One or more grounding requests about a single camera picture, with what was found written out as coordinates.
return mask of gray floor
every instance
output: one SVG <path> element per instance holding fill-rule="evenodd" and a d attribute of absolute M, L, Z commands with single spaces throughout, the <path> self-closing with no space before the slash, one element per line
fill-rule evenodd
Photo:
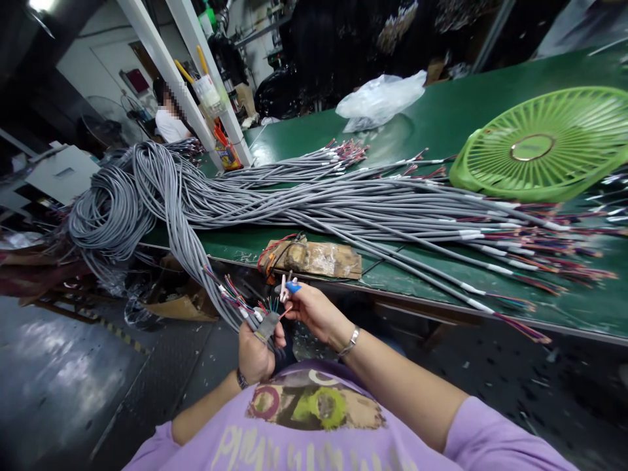
<path fill-rule="evenodd" d="M 0 298 L 5 470 L 84 469 L 146 356 L 100 324 Z"/>
<path fill-rule="evenodd" d="M 122 304 L 99 309 L 154 348 L 147 360 L 99 324 L 18 309 L 6 298 L 0 307 L 3 469 L 119 469 L 155 425 L 237 364 L 237 337 L 223 322 L 134 332 Z M 415 338 L 399 340 L 412 360 L 547 439 L 581 470 L 626 469 L 628 391 L 616 372 L 628 350 L 552 336 L 553 362 L 499 322 L 456 328 L 429 355 Z"/>

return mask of bracelet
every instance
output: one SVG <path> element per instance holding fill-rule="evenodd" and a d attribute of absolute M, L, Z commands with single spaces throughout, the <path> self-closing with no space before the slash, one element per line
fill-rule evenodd
<path fill-rule="evenodd" d="M 355 346 L 355 342 L 358 340 L 358 335 L 360 335 L 360 329 L 358 326 L 355 326 L 355 330 L 353 331 L 353 335 L 351 336 L 351 340 L 349 340 L 349 345 L 342 349 L 338 356 L 340 358 L 344 357 L 347 353 L 351 351 L 351 349 Z"/>
<path fill-rule="evenodd" d="M 249 384 L 247 383 L 247 379 L 244 377 L 244 375 L 240 371 L 239 366 L 237 367 L 237 370 L 235 371 L 235 376 L 237 379 L 237 384 L 240 386 L 240 389 L 242 391 L 244 391 L 247 387 L 249 387 Z"/>

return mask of fan grille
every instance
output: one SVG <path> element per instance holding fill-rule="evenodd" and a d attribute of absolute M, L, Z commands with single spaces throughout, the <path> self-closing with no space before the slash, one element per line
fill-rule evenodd
<path fill-rule="evenodd" d="M 628 142 L 628 94 L 571 88 L 526 101 L 469 142 L 469 174 L 485 188 L 570 186 L 615 160 Z"/>

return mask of blue handle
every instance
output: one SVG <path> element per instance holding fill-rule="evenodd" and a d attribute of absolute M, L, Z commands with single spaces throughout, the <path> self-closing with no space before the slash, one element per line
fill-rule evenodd
<path fill-rule="evenodd" d="M 292 294 L 301 289 L 301 287 L 297 283 L 293 283 L 292 281 L 286 282 L 286 288 L 288 288 L 288 291 L 290 291 Z"/>

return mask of right hand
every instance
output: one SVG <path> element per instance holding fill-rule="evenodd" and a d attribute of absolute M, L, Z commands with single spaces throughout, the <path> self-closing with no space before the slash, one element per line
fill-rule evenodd
<path fill-rule="evenodd" d="M 286 318 L 303 322 L 317 339 L 340 352 L 349 344 L 355 325 L 321 290 L 298 284 L 301 289 L 285 302 Z"/>

